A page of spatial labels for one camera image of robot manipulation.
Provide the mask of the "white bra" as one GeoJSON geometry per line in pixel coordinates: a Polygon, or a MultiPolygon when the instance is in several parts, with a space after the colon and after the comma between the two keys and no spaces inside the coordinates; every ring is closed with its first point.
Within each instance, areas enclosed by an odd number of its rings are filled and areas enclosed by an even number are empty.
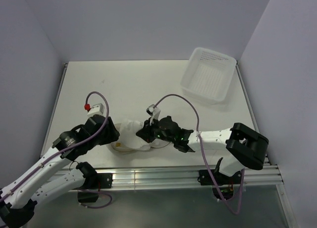
{"type": "Polygon", "coordinates": [[[150,150],[150,144],[136,135],[143,126],[143,122],[125,119],[120,125],[120,136],[117,141],[121,144],[121,147],[117,149],[123,152],[150,150]]]}

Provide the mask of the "white mesh laundry bag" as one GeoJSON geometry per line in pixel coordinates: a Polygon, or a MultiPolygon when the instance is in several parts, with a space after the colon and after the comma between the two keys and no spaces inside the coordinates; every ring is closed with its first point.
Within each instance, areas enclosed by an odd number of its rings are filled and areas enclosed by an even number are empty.
{"type": "Polygon", "coordinates": [[[112,149],[120,153],[130,153],[134,151],[149,151],[151,149],[161,149],[169,145],[159,139],[153,142],[146,142],[140,137],[136,136],[136,132],[141,130],[144,126],[143,122],[137,120],[126,119],[122,123],[116,123],[115,129],[119,132],[119,139],[111,143],[112,149]]]}

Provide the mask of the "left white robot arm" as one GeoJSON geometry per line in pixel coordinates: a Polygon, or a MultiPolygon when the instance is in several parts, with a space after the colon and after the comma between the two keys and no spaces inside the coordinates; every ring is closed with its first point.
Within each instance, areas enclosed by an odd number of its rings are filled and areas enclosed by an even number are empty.
{"type": "Polygon", "coordinates": [[[80,163],[65,177],[49,182],[56,172],[96,146],[110,144],[119,138],[111,117],[94,115],[53,142],[47,152],[23,175],[0,190],[0,217],[9,228],[27,224],[44,202],[73,188],[91,188],[96,184],[94,168],[80,163]]]}

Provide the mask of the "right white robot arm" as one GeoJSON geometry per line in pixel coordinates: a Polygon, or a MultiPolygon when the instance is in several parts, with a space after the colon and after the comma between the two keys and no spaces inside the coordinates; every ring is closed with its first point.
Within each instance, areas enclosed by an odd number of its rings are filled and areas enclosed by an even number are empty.
{"type": "Polygon", "coordinates": [[[228,151],[230,155],[220,158],[214,169],[215,180],[219,183],[226,183],[244,168],[262,170],[269,144],[265,136],[239,122],[228,129],[198,132],[181,128],[171,116],[146,120],[136,136],[148,143],[156,139],[169,142],[182,153],[228,151]]]}

